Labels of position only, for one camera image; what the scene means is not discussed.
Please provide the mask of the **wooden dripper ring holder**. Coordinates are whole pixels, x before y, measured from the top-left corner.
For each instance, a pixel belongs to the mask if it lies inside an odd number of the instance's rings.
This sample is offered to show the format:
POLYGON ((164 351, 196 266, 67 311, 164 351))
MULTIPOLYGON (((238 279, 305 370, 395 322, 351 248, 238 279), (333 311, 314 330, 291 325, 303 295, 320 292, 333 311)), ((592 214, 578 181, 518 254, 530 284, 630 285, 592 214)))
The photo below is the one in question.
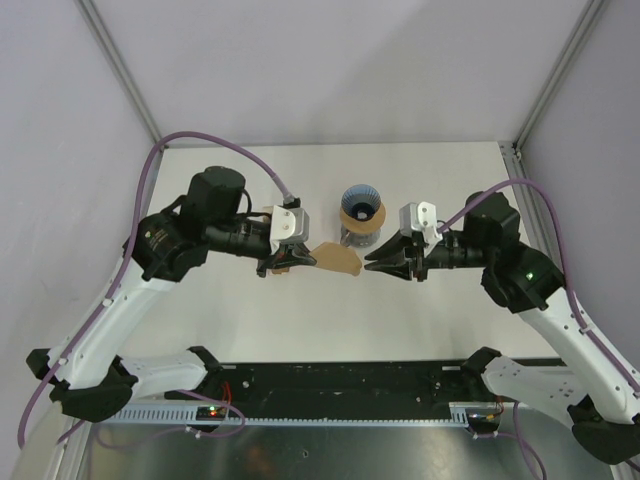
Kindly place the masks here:
POLYGON ((343 208, 340 209, 339 216, 342 226, 348 231, 359 235, 368 235, 382 228, 386 220, 386 208, 381 203, 379 209, 367 220, 353 218, 343 208))

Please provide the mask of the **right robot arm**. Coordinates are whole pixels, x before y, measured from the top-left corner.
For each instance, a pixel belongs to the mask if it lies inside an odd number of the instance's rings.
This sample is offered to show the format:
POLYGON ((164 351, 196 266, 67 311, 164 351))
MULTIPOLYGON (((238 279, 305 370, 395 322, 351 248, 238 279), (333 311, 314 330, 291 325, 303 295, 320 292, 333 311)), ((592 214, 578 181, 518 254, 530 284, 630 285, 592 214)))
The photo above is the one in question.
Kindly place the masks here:
POLYGON ((601 337, 554 262, 521 241, 519 225, 502 193, 472 194, 460 231, 438 224, 434 205, 409 203, 399 230, 366 255, 365 268, 418 282, 434 269, 481 269, 491 300, 539 333, 569 371, 545 373, 483 347, 463 364, 463 393, 521 402, 567 427, 601 462, 629 461, 639 454, 639 372, 601 337))

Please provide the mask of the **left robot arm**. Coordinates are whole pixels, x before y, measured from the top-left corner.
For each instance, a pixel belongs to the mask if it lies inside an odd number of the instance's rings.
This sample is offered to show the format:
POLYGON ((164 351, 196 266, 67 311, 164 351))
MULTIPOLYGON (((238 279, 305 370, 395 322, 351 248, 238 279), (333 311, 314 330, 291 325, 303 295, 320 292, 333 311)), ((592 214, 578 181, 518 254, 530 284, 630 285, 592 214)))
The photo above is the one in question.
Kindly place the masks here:
POLYGON ((207 400, 219 392, 222 366, 202 346, 150 358, 123 357, 119 349, 149 309, 210 252, 256 260, 259 277, 315 265, 305 245, 309 216, 298 200, 240 211, 249 200, 243 175, 214 166, 196 174, 186 194, 138 222, 124 244, 132 257, 119 264, 92 325, 27 358, 32 373, 52 385, 49 398, 63 414, 98 423, 133 399, 179 399, 191 392, 207 400))

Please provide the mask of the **blue glass dripper cone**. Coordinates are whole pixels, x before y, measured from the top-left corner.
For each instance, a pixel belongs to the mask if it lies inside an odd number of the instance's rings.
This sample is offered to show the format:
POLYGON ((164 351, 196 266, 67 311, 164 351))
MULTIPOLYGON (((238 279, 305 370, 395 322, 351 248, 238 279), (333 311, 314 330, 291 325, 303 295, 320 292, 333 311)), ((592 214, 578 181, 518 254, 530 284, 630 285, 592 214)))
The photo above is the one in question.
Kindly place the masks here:
POLYGON ((381 203, 379 192, 368 184, 351 186, 341 198, 341 208, 351 217, 359 220, 370 219, 381 203))

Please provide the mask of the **single brown coffee filter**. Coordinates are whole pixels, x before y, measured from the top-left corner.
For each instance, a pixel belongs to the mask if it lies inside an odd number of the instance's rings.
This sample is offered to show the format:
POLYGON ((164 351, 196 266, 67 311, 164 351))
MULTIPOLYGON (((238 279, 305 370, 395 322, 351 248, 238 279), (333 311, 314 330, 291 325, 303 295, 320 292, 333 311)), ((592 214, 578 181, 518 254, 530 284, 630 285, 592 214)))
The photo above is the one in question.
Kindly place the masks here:
POLYGON ((358 276, 362 270, 362 261, 351 248, 333 242, 323 242, 311 251, 316 260, 315 267, 334 272, 358 276))

